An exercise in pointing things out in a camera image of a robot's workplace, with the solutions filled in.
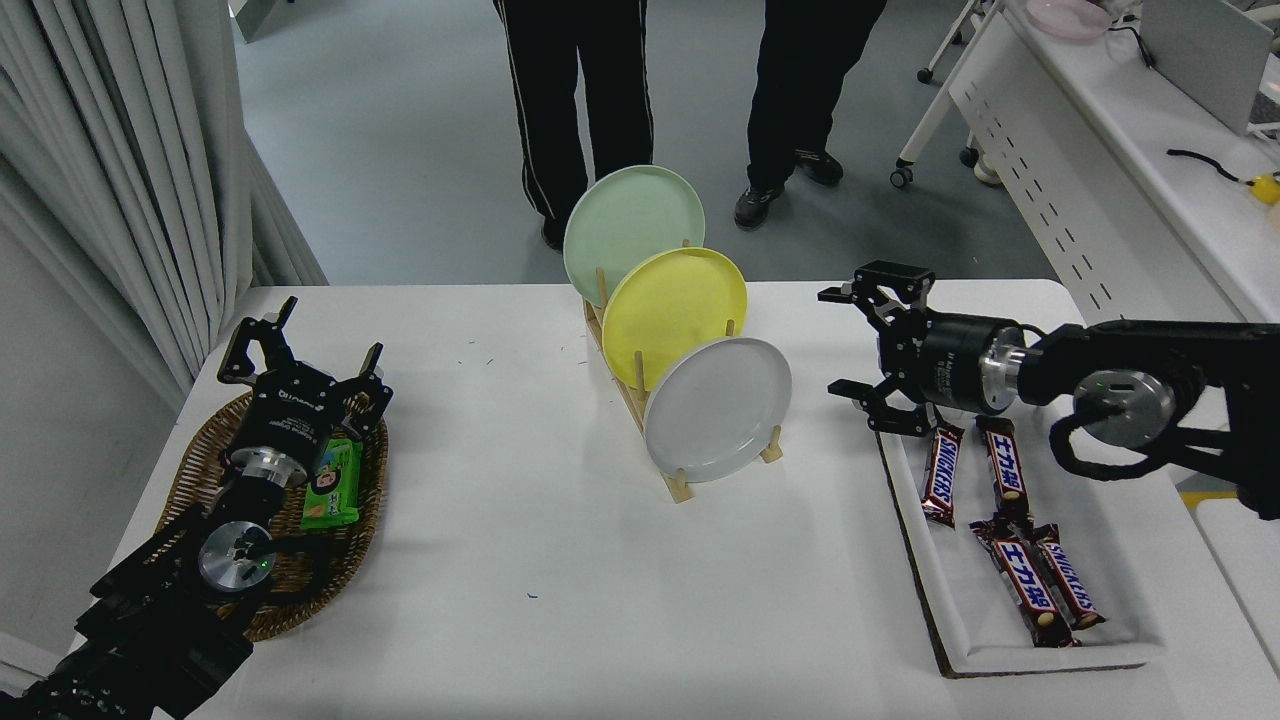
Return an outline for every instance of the snickers bar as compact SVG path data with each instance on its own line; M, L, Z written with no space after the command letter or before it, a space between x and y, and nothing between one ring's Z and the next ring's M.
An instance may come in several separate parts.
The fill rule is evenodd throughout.
M925 518L952 529L956 527L952 491L961 439L964 428L938 419L938 427L933 429L933 443L929 446L929 461L924 469L924 493L920 498Z
M1027 500L1027 482L1023 461L1014 441L1014 423L1007 418L978 416L978 429L987 443L991 459L992 488L996 491L996 514L1019 524L1032 521L1030 502Z
M1059 541L1057 525L1036 528L1032 550L1039 560L1044 578L1050 582L1057 606L1066 614L1073 630L1084 630L1098 623L1106 623L1107 619L1098 612L1089 591L1084 589L1080 575L1066 557L1066 551Z
M1053 605L1048 584L1036 570L1027 543L1012 534L1001 520L970 523L978 542L987 550L992 562L1012 589L1023 624L1032 634L1036 647L1075 647L1062 612Z

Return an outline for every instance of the green snack package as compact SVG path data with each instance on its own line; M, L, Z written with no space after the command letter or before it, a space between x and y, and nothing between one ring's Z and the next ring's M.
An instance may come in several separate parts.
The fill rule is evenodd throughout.
M360 489L360 456L364 446L347 438L329 441L320 470L307 483L302 502L302 529L317 530L349 525L360 519L356 493Z

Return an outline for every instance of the floor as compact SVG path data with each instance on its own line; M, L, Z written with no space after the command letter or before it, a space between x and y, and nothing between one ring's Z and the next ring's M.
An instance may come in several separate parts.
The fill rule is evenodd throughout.
M699 192L707 245L748 281L845 279L874 259L948 278L1053 278L1007 195L957 161L957 114L909 190L888 182L936 92L915 72L960 6L890 3L837 108L828 149L845 181L827 188L794 177L768 223L746 233L731 214L746 187L763 3L652 0L654 161ZM507 53L490 3L278 3L251 44L238 41L237 60L250 135L330 282L566 282L520 186Z

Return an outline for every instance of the chocolate bar wrapper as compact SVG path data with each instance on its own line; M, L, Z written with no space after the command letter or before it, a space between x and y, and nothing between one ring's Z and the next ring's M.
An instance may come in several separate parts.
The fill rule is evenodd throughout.
M1048 584L1036 569L1029 543L1019 538L1002 520L979 520L969 529L986 548L1000 575L1012 591L1018 614L1036 647L1076 647L1062 611L1053 603Z
M1068 624L1073 630L1084 630L1107 621L1098 612L1093 598L1089 597L1089 591L1084 589L1080 575L1068 559L1066 551L1062 550L1056 524L1036 528L1032 551L1036 553L1041 574L1050 583L1053 600L1066 614Z
M360 457L364 446L347 438L329 441L320 470L307 483L302 502L303 530L338 528L360 519Z
M952 493L963 439L964 428L938 418L938 427L933 428L933 442L929 443L929 459L924 468L924 492L920 497L924 516L952 529L956 527Z
M1028 529L1032 524L1030 501L1027 498L1027 478L1023 461L1014 441L1014 423L1007 418L978 416L991 460L991 487L996 493L996 512Z

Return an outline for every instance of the wall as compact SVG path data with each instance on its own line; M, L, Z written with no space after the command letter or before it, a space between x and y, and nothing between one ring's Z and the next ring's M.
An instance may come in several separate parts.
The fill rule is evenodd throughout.
M67 652L175 415L3 232L0 288L3 662Z

